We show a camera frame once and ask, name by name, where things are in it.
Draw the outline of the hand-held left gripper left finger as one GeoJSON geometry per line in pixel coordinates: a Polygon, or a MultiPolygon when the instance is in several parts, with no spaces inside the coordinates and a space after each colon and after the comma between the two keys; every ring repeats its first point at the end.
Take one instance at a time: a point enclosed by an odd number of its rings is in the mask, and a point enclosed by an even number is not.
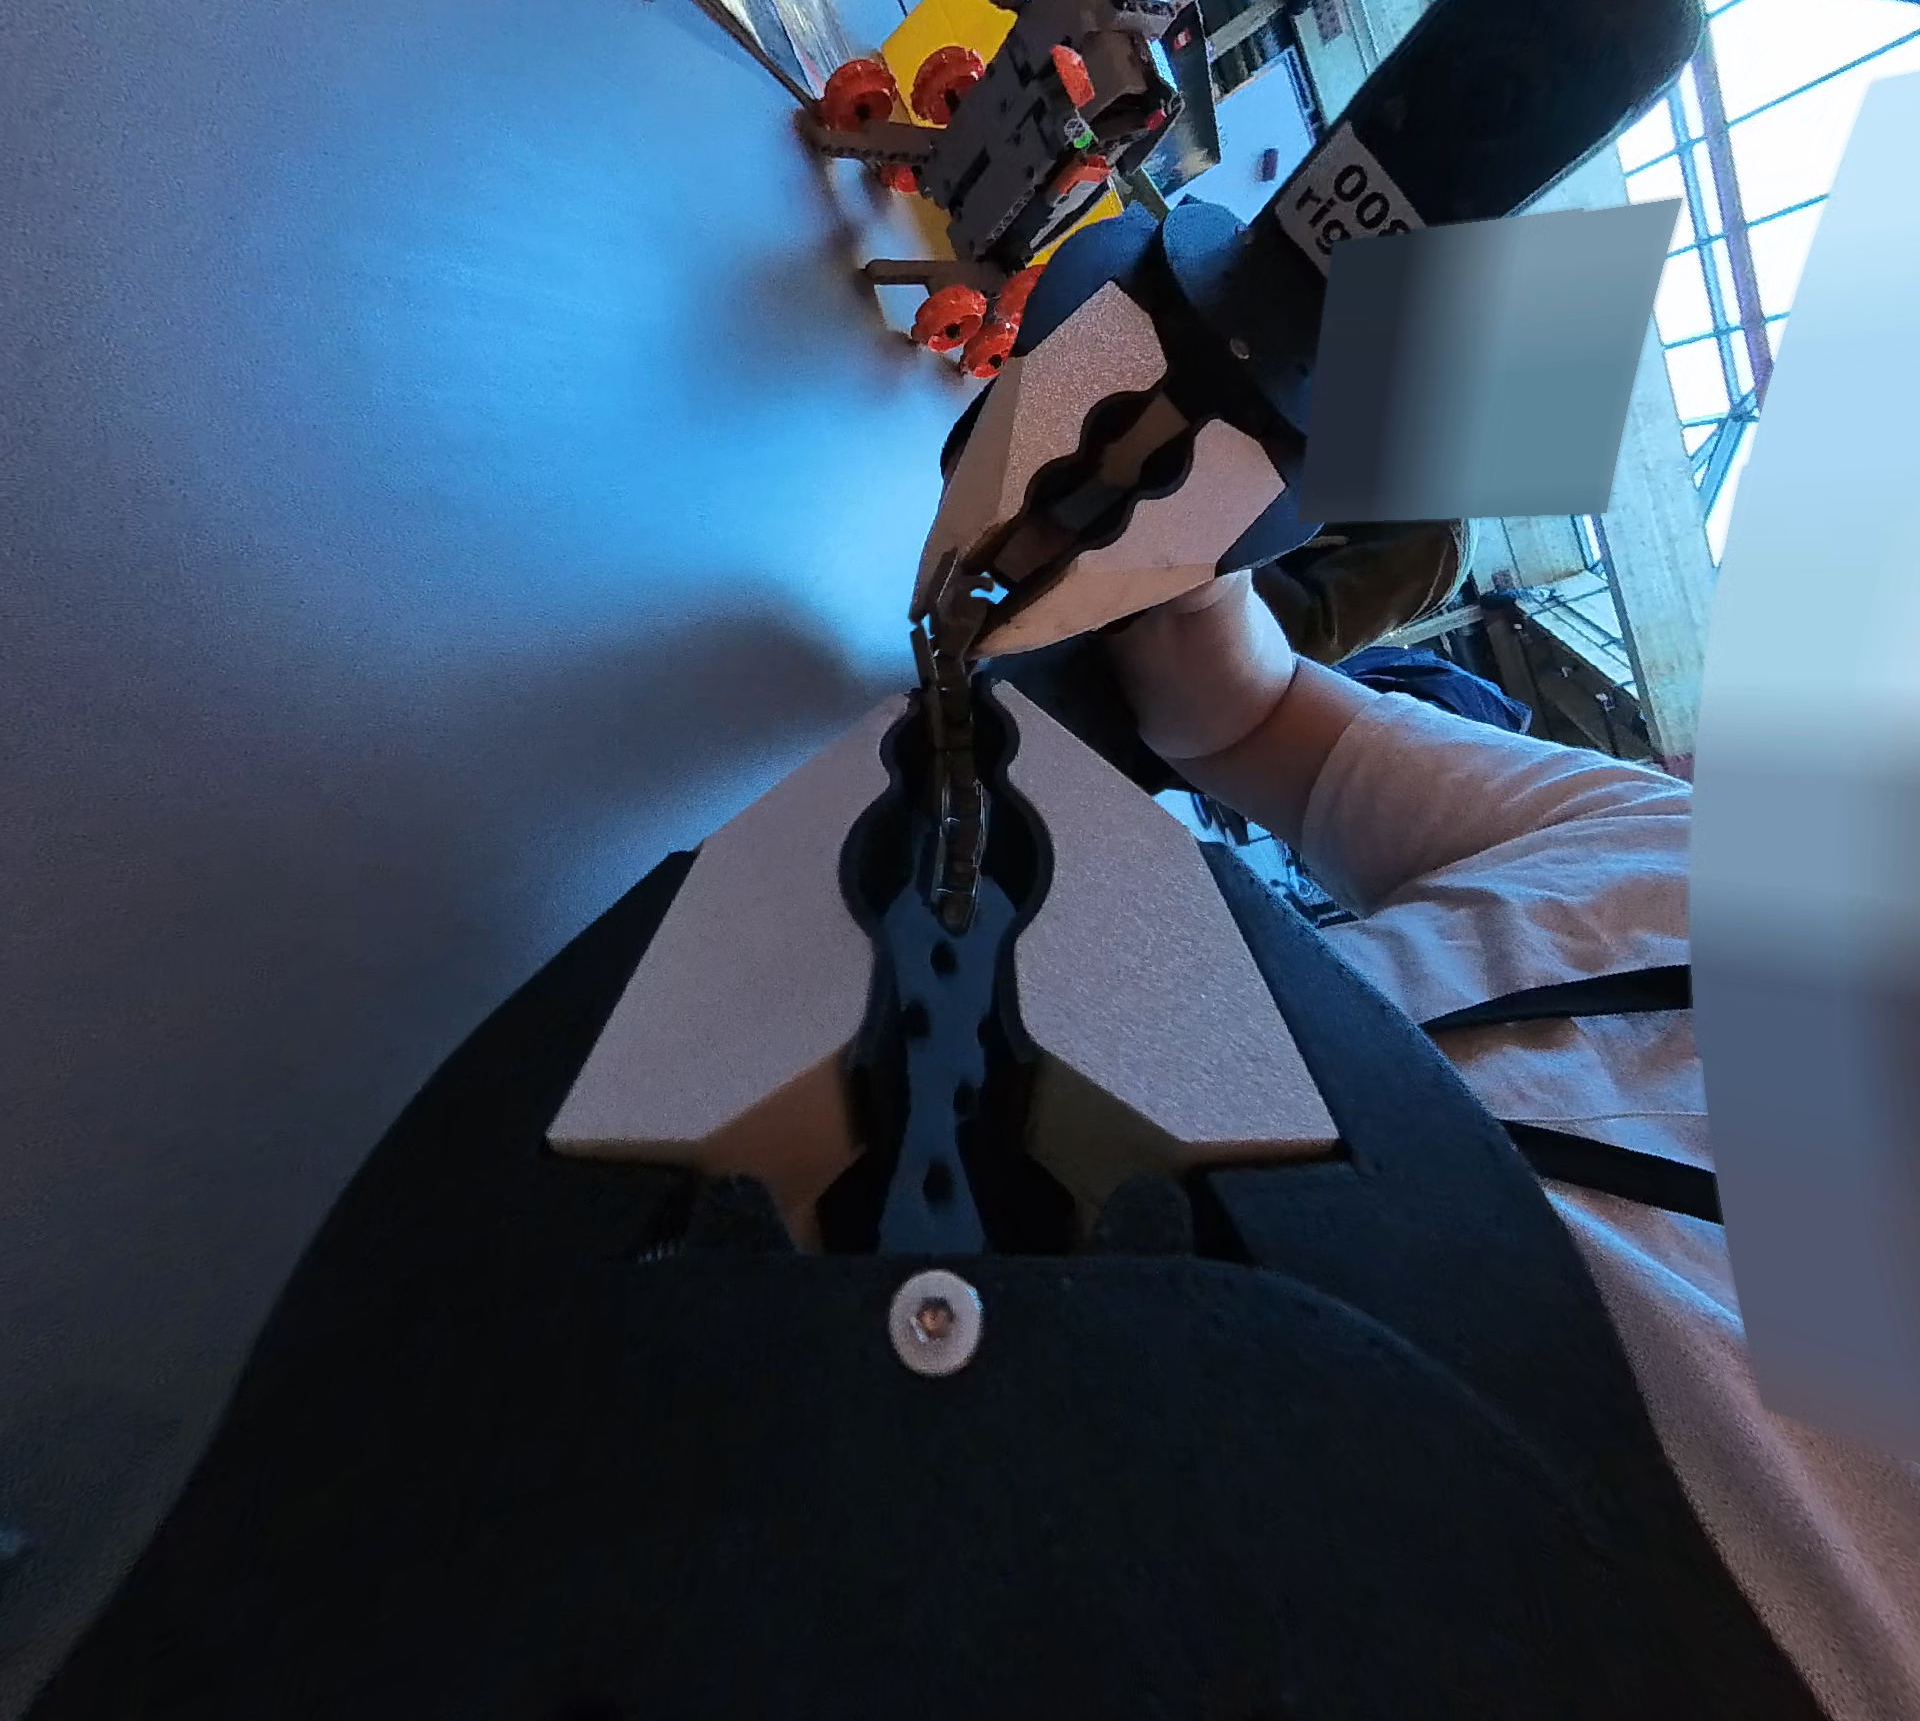
{"type": "Polygon", "coordinates": [[[872,708],[698,849],[548,1129],[556,1152],[756,1177],[795,1243],[820,1243],[818,1202],[860,1152],[845,1065],[874,970],[842,852],[901,708],[872,708]]]}

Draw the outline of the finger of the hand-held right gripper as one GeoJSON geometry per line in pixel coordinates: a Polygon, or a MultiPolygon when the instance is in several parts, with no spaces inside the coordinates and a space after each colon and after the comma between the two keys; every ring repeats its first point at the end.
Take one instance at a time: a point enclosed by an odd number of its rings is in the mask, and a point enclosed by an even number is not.
{"type": "Polygon", "coordinates": [[[1046,649],[1212,583],[1286,489],[1265,449],[1222,419],[1198,431],[1186,472],[1169,493],[1134,503],[1113,542],[1072,556],[1036,601],[983,632],[978,655],[1046,649]]]}
{"type": "Polygon", "coordinates": [[[1076,454],[1100,405],[1158,390],[1166,366],[1152,316],[1115,282],[1100,286],[1027,357],[1002,364],[946,477],[911,612],[932,610],[948,556],[966,563],[1018,520],[1036,477],[1076,454]]]}

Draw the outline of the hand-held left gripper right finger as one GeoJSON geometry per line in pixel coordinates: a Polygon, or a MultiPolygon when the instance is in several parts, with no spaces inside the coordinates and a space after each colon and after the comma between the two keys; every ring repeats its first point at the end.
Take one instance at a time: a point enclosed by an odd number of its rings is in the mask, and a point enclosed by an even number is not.
{"type": "Polygon", "coordinates": [[[1013,946],[1027,1149],[1067,1191],[1327,1159],[1338,1135],[1200,845],[1008,686],[1011,791],[1049,879],[1013,946]]]}

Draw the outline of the person's right forearm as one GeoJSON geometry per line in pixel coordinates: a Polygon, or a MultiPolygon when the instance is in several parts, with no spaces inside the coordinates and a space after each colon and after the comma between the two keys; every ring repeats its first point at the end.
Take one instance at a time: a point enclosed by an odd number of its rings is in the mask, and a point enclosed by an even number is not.
{"type": "Polygon", "coordinates": [[[1247,573],[1140,612],[1106,653],[1145,748],[1232,815],[1301,838],[1326,733],[1247,573]]]}

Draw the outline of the grey desk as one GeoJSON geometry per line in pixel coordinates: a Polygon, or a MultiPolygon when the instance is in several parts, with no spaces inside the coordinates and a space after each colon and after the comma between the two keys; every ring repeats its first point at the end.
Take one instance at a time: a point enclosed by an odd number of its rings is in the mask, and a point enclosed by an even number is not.
{"type": "Polygon", "coordinates": [[[4,1717],[324,1214],[905,674],[905,208],[690,0],[4,0],[4,1717]]]}

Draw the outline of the grey orange toy robot chassis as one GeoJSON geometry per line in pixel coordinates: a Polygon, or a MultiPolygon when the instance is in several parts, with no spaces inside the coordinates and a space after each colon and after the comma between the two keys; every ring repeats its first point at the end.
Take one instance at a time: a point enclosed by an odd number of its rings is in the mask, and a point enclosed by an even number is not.
{"type": "Polygon", "coordinates": [[[822,153],[948,222],[946,257],[875,260],[875,286],[922,286],[911,343],[989,381],[1013,351],[1043,264],[1013,268],[1057,225],[1067,194],[1131,181],[1182,120],[1209,111],[1195,0],[999,0],[1018,10],[989,65],[961,46],[923,60],[910,101],[882,53],[830,75],[804,119],[822,153]]]}

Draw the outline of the dark blue bag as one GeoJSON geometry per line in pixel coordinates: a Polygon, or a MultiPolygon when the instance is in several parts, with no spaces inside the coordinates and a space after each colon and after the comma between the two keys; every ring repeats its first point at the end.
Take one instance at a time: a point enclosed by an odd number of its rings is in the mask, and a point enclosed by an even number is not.
{"type": "Polygon", "coordinates": [[[1528,734],[1531,708],[1497,684],[1426,649],[1372,646],[1338,660],[1335,670],[1378,695],[1406,697],[1460,719],[1528,734]]]}

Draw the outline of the yellow plastic bin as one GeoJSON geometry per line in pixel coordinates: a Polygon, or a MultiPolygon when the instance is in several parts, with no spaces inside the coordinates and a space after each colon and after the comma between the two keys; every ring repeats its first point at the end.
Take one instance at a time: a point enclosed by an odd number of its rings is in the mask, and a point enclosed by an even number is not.
{"type": "MultiPolygon", "coordinates": [[[[999,7],[999,0],[920,0],[880,46],[880,56],[898,79],[905,116],[918,125],[925,120],[910,101],[910,82],[918,79],[925,59],[941,49],[961,46],[989,65],[1013,33],[1016,21],[1018,10],[999,7]]],[[[1076,187],[1057,225],[1029,255],[1020,257],[1013,268],[1052,260],[1067,236],[1092,222],[1115,221],[1120,208],[1108,176],[1076,187]]]]}

